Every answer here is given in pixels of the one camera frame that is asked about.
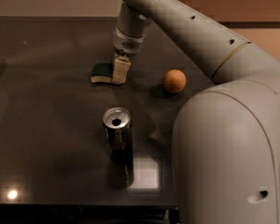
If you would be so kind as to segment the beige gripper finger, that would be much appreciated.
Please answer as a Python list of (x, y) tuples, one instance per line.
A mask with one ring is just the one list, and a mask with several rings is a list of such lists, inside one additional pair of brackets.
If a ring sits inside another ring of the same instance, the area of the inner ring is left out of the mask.
[(127, 56), (117, 56), (113, 63), (112, 83), (116, 85), (124, 84), (131, 65)]

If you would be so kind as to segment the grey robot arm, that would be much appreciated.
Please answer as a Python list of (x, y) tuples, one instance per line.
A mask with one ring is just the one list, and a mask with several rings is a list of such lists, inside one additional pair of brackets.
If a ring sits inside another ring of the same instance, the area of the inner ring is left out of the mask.
[(122, 0), (209, 77), (172, 134), (181, 224), (280, 224), (280, 62), (178, 0)]

